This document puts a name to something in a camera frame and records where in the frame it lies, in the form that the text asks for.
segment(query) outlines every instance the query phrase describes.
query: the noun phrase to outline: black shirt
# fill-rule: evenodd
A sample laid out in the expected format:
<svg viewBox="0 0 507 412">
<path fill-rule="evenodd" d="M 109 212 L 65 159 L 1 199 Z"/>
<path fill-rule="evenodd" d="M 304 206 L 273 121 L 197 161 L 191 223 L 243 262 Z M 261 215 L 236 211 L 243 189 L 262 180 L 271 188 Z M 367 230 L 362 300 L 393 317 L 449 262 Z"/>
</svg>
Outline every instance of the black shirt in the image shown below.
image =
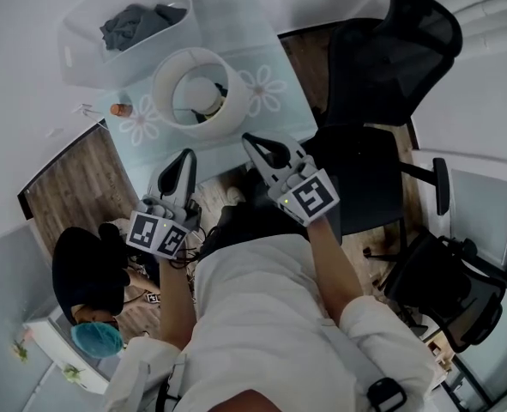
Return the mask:
<svg viewBox="0 0 507 412">
<path fill-rule="evenodd" d="M 53 289 L 66 318 L 75 324 L 72 306 L 85 304 L 113 316 L 124 308 L 124 288 L 130 277 L 122 268 L 127 258 L 92 233 L 71 227 L 58 239 L 53 254 Z"/>
</svg>

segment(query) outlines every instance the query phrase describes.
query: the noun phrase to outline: light blue tablecloth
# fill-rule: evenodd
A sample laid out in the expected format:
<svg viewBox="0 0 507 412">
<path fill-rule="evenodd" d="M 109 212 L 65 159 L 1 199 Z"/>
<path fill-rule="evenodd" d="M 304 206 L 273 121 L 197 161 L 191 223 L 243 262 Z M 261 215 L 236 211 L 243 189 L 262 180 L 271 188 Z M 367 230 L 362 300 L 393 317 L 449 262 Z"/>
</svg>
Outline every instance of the light blue tablecloth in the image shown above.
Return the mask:
<svg viewBox="0 0 507 412">
<path fill-rule="evenodd" d="M 202 30 L 202 47 L 221 55 L 251 88 L 250 114 L 231 136 L 200 141 L 166 125 L 154 110 L 152 77 L 103 96 L 95 109 L 106 118 L 112 140 L 137 195 L 168 155 L 193 148 L 200 183 L 249 160 L 240 137 L 246 131 L 280 130 L 304 141 L 317 126 L 278 37 L 257 0 L 192 0 Z M 131 118 L 110 114 L 114 103 L 133 104 Z"/>
</svg>

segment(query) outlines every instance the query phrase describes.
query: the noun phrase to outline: person in white shirt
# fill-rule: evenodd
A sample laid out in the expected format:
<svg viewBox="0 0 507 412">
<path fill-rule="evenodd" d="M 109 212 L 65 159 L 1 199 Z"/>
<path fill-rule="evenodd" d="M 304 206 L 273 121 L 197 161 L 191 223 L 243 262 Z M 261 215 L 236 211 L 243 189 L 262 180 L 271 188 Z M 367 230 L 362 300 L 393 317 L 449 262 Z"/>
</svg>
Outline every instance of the person in white shirt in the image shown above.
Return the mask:
<svg viewBox="0 0 507 412">
<path fill-rule="evenodd" d="M 362 294 L 325 217 L 304 231 L 277 208 L 226 207 L 202 256 L 196 309 L 186 271 L 160 260 L 160 337 L 130 341 L 106 410 L 120 410 L 140 361 L 149 364 L 146 391 L 159 390 L 184 362 L 172 406 L 162 388 L 148 411 L 372 410 L 347 357 L 321 332 L 322 318 L 401 386 L 400 411 L 423 409 L 431 353 L 386 305 Z"/>
</svg>

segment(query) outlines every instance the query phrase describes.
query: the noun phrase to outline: wooden floor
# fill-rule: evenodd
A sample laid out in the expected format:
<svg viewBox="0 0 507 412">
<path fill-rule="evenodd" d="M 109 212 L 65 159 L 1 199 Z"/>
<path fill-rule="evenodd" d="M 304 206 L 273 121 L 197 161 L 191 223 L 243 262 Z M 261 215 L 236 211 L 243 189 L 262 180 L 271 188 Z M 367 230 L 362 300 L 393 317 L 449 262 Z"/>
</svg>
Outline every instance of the wooden floor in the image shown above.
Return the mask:
<svg viewBox="0 0 507 412">
<path fill-rule="evenodd" d="M 310 105 L 321 110 L 326 107 L 328 93 L 330 33 L 330 29 L 325 29 L 282 40 Z M 411 161 L 412 143 L 406 127 L 389 127 L 388 130 L 395 134 L 401 159 Z M 239 173 L 229 173 L 197 186 L 195 198 L 202 206 L 202 227 L 206 231 L 218 221 L 221 208 L 227 204 L 225 190 L 237 175 Z M 422 220 L 417 185 L 406 176 L 404 192 L 407 232 L 411 236 Z M 96 234 L 103 221 L 128 217 L 137 202 L 112 140 L 103 129 L 93 131 L 68 150 L 29 187 L 26 198 L 51 252 L 66 227 L 83 227 Z M 343 238 L 343 249 L 353 262 L 367 294 L 377 294 L 371 283 L 381 277 L 387 264 L 366 260 L 362 251 L 367 246 L 374 253 L 392 250 L 397 243 L 396 229 L 391 225 Z M 199 244 L 194 237 L 189 238 L 192 245 Z M 140 291 L 129 288 L 126 294 L 132 298 Z M 143 331 L 155 335 L 159 325 L 156 311 L 145 308 L 122 314 L 118 321 L 127 341 Z"/>
</svg>

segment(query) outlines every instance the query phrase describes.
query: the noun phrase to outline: shoe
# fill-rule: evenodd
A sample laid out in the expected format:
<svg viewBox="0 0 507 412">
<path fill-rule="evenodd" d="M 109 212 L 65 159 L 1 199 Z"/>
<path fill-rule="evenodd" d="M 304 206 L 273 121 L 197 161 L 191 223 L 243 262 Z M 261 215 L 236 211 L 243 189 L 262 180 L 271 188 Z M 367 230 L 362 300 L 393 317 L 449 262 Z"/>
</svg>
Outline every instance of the shoe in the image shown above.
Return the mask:
<svg viewBox="0 0 507 412">
<path fill-rule="evenodd" d="M 118 228 L 121 237 L 127 235 L 130 231 L 130 221 L 127 218 L 117 218 L 114 221 L 109 221 L 109 223 Z"/>
<path fill-rule="evenodd" d="M 236 206 L 238 203 L 245 203 L 244 194 L 236 186 L 231 186 L 226 190 L 226 200 L 231 206 Z"/>
</svg>

